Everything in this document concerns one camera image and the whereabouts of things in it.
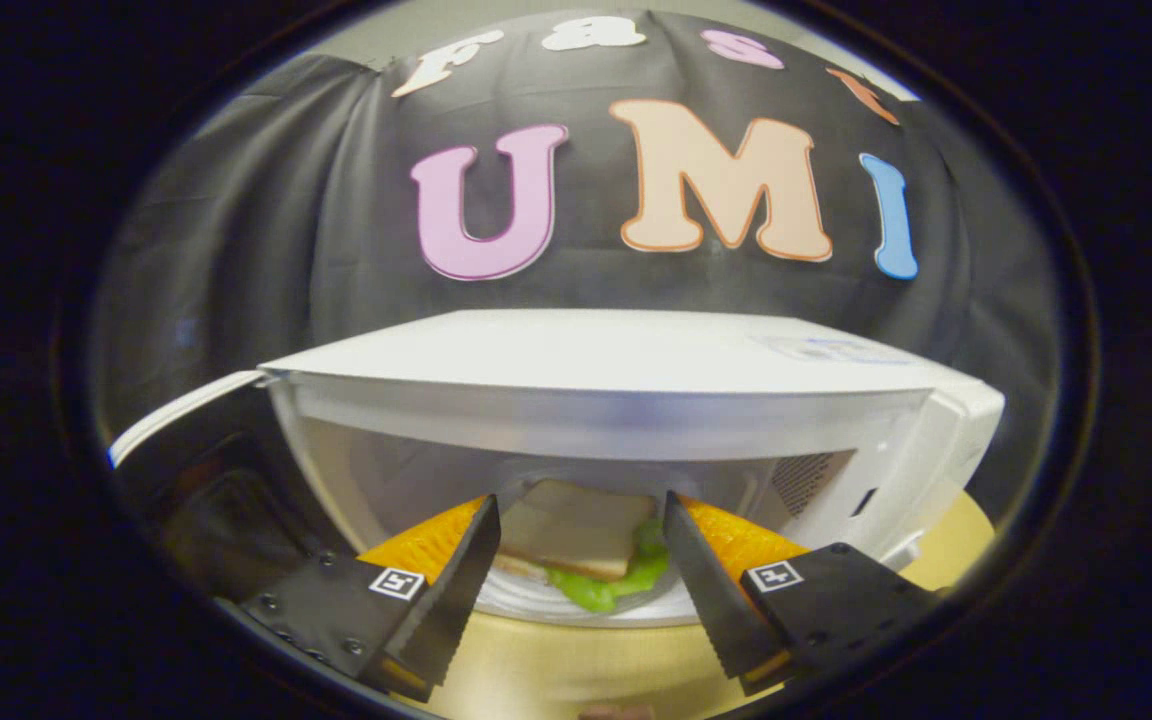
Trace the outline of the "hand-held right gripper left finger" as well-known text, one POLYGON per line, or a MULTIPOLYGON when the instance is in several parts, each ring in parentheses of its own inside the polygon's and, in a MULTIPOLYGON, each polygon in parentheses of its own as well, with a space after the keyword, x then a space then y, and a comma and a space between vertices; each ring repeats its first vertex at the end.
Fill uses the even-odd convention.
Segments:
POLYGON ((238 600, 218 598, 218 606, 334 682, 429 702, 445 682, 499 541, 497 497, 477 497, 366 553, 324 550, 238 600))

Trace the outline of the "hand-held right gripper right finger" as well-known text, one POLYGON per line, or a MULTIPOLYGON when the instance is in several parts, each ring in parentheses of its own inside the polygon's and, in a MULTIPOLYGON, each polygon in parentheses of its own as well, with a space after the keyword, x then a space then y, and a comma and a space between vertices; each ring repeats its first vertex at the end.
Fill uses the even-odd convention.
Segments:
POLYGON ((805 550, 673 491, 664 539, 723 674, 749 696, 844 679, 938 601, 851 544, 805 550))

